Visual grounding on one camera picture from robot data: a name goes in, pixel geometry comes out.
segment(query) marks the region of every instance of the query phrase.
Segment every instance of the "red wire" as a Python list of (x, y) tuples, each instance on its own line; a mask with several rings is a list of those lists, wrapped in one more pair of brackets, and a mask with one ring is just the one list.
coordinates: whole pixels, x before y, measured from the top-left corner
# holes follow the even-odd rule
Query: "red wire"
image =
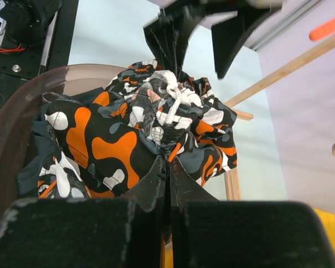
[(2, 49), (2, 48), (0, 48), (0, 53), (20, 52), (20, 51), (25, 50), (25, 49), (20, 49), (20, 48), (21, 48), (21, 44), (19, 44), (19, 46), (15, 49)]

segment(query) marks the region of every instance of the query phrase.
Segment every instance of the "wooden dowel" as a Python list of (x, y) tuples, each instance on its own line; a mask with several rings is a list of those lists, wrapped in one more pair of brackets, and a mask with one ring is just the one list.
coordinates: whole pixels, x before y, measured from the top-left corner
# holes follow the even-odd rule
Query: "wooden dowel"
[(254, 118), (253, 114), (242, 112), (242, 111), (235, 110), (235, 109), (232, 109), (232, 110), (234, 110), (237, 113), (237, 118), (238, 119), (249, 121), (249, 120)]
[(253, 96), (259, 91), (270, 86), (271, 84), (274, 84), (275, 82), (279, 81), (283, 77), (286, 77), (287, 75), (298, 70), (299, 68), (308, 64), (309, 62), (317, 59), (318, 57), (322, 56), (329, 50), (332, 50), (333, 48), (335, 48), (335, 37), (334, 36), (329, 37), (328, 39), (316, 45), (312, 49), (301, 54), (299, 57), (295, 58), (291, 62), (285, 64), (284, 66), (279, 68), (277, 71), (274, 71), (270, 75), (267, 75), (266, 77), (264, 77), (262, 80), (260, 80), (256, 84), (250, 86), (249, 88), (245, 89), (241, 93), (234, 96), (232, 99), (226, 101), (224, 104), (228, 107), (233, 107), (243, 102), (245, 99), (248, 99), (249, 97)]
[(241, 200), (237, 167), (224, 173), (224, 183), (226, 185), (227, 200)]
[(227, 200), (234, 200), (232, 189), (232, 175), (230, 170), (224, 173), (224, 183), (226, 185)]
[(231, 170), (232, 189), (234, 200), (241, 200), (240, 180), (238, 178), (238, 167)]

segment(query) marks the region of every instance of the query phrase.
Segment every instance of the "light blue wall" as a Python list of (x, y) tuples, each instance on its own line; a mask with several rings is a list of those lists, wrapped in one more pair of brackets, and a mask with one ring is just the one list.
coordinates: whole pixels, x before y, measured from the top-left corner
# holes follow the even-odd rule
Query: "light blue wall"
[[(158, 12), (158, 6), (146, 0), (80, 0), (69, 64), (129, 66), (154, 58), (145, 43), (143, 26)], [(214, 73), (212, 39), (206, 28), (198, 27), (189, 44), (184, 71), (195, 78), (208, 77), (215, 95), (222, 101), (262, 78), (257, 53), (243, 47), (226, 77), (219, 81)], [(236, 108), (255, 116), (249, 122), (237, 120), (233, 129), (242, 198), (285, 199), (265, 92)], [(205, 188), (219, 199), (226, 198), (223, 175), (208, 181)]]

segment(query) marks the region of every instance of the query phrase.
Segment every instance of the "camouflage print cloth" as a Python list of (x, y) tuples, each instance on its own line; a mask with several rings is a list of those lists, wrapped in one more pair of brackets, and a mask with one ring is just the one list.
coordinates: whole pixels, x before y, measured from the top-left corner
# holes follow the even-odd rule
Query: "camouflage print cloth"
[(141, 180), (156, 155), (178, 156), (200, 185), (237, 165), (237, 116), (207, 78), (180, 81), (155, 60), (118, 74), (87, 107), (60, 97), (45, 113), (55, 149), (40, 170), (41, 198), (114, 197)]

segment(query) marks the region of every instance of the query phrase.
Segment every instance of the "white rope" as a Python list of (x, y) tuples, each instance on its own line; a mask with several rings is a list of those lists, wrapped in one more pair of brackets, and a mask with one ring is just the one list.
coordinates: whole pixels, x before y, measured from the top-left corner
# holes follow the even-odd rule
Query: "white rope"
[(165, 123), (170, 125), (174, 121), (174, 116), (176, 111), (178, 110), (180, 104), (186, 104), (191, 106), (191, 103), (195, 103), (196, 105), (202, 105), (200, 97), (192, 92), (190, 89), (184, 88), (181, 92), (179, 89), (179, 83), (176, 79), (176, 76), (171, 71), (164, 71), (161, 75), (166, 79), (167, 87), (166, 91), (169, 95), (171, 95), (175, 102), (173, 106), (170, 108)]

